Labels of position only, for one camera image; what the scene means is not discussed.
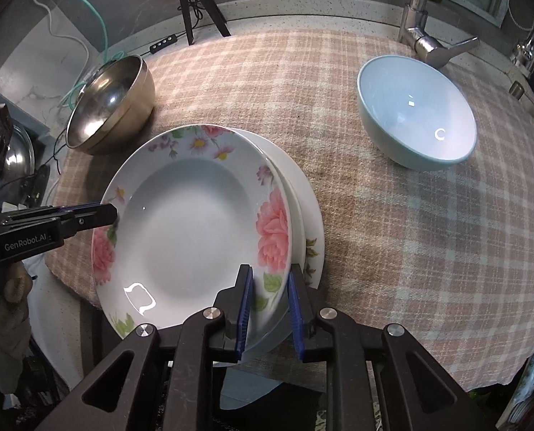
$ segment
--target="chrome faucet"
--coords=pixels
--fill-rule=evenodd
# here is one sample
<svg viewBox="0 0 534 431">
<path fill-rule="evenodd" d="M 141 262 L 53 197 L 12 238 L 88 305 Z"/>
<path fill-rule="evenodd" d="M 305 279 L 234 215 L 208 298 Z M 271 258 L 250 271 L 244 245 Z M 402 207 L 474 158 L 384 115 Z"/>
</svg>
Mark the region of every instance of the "chrome faucet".
<svg viewBox="0 0 534 431">
<path fill-rule="evenodd" d="M 518 42 L 512 50 L 511 61 L 528 79 L 534 71 L 534 23 L 526 40 Z"/>
<path fill-rule="evenodd" d="M 411 0 L 405 4 L 399 27 L 399 42 L 409 45 L 427 65 L 442 68 L 451 58 L 479 45 L 479 38 L 473 37 L 450 47 L 443 47 L 437 39 L 424 31 L 429 15 L 424 9 L 426 5 L 427 0 Z"/>
</svg>

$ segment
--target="tablecloth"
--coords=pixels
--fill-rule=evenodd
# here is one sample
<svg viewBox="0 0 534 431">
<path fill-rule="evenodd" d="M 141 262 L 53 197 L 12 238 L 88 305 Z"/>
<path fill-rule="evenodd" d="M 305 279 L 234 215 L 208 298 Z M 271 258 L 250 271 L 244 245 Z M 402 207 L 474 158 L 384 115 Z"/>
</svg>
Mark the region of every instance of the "tablecloth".
<svg viewBox="0 0 534 431">
<path fill-rule="evenodd" d="M 272 140 L 303 169 L 325 226 L 320 290 L 357 322 L 403 324 L 465 389 L 509 381 L 534 351 L 534 119 L 506 91 L 449 64 L 479 139 L 462 164 L 403 168 L 373 146 L 357 113 L 367 60 L 404 45 L 333 31 L 231 36 L 148 59 L 156 106 L 118 154 L 68 155 L 55 204 L 98 201 L 125 158 L 174 126 L 211 122 Z M 91 232 L 51 251 L 52 272 L 98 305 Z M 322 387 L 323 368 L 289 345 L 245 365 Z"/>
</svg>

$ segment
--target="floral plate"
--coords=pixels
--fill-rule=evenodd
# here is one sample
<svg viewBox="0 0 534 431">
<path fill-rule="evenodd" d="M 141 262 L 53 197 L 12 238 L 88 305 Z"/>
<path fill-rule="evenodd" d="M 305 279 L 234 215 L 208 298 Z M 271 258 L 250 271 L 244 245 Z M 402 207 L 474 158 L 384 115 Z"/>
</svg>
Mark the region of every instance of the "floral plate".
<svg viewBox="0 0 534 431">
<path fill-rule="evenodd" d="M 291 221 L 293 222 L 293 254 L 292 263 L 299 263 L 303 268 L 303 277 L 305 283 L 309 287 L 318 288 L 323 273 L 323 261 L 325 254 L 325 233 L 323 229 L 323 217 L 321 216 L 321 209 L 317 202 L 317 197 L 309 179 L 305 176 L 301 167 L 279 146 L 271 142 L 269 139 L 251 133 L 250 131 L 233 128 L 234 131 L 242 134 L 247 139 L 253 142 L 263 152 L 267 154 L 275 168 L 279 171 L 279 176 L 289 184 L 292 184 L 293 190 L 296 194 L 296 199 L 300 206 L 300 214 L 304 223 L 305 232 L 305 251 L 304 259 L 295 256 L 296 235 L 293 209 L 291 209 Z M 292 197 L 289 192 L 286 193 L 289 198 L 289 205 L 291 205 Z M 291 333 L 291 324 L 289 323 L 289 316 L 287 315 L 288 304 L 286 299 L 283 299 L 278 305 L 276 312 L 272 316 L 271 322 L 275 323 L 272 329 L 267 329 L 265 336 L 260 342 L 254 346 L 246 348 L 242 362 L 249 361 L 253 358 L 263 356 L 268 351 L 271 351 L 281 342 L 283 342 Z"/>
<path fill-rule="evenodd" d="M 212 306 L 240 264 L 255 282 L 248 346 L 265 335 L 288 278 L 292 228 L 277 171 L 253 143 L 215 125 L 170 130 L 125 161 L 101 202 L 119 217 L 93 231 L 93 276 L 119 336 Z"/>
</svg>

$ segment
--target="metal bowl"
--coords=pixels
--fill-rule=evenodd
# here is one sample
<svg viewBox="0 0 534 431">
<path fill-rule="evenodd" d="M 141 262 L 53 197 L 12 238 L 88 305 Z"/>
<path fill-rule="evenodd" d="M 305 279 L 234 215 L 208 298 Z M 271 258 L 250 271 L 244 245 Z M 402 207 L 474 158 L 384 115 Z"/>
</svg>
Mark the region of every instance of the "metal bowl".
<svg viewBox="0 0 534 431">
<path fill-rule="evenodd" d="M 141 130 L 155 93 L 153 77 L 141 57 L 102 66 L 79 94 L 68 123 L 68 147 L 90 155 L 114 152 Z"/>
<path fill-rule="evenodd" d="M 4 168 L 0 177 L 0 205 L 3 201 L 11 204 L 23 203 L 24 180 L 35 172 L 33 144 L 22 126 L 13 125 L 12 137 L 5 154 Z"/>
</svg>

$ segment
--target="bowl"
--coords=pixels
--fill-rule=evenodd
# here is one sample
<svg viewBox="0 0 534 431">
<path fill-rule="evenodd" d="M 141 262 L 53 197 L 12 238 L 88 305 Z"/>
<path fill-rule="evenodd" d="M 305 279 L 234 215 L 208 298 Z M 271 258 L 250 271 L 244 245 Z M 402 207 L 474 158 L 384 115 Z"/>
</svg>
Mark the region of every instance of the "bowl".
<svg viewBox="0 0 534 431">
<path fill-rule="evenodd" d="M 139 133 L 154 103 L 153 76 L 141 57 L 110 62 L 82 89 L 66 143 L 90 155 L 114 152 Z"/>
<path fill-rule="evenodd" d="M 25 180 L 35 172 L 35 154 L 27 131 L 13 123 L 12 137 L 5 154 L 0 176 L 0 206 L 3 202 L 23 204 L 26 198 Z"/>
<path fill-rule="evenodd" d="M 357 77 L 359 115 L 373 143 L 403 167 L 458 164 L 477 142 L 475 117 L 459 89 L 425 63 L 398 55 L 365 63 Z"/>
<path fill-rule="evenodd" d="M 284 186 L 265 153 L 215 125 L 188 125 L 136 150 L 101 200 L 118 221 L 96 228 L 97 296 L 123 338 L 139 324 L 182 324 L 253 268 L 247 345 L 264 335 L 285 292 L 292 221 Z"/>
</svg>

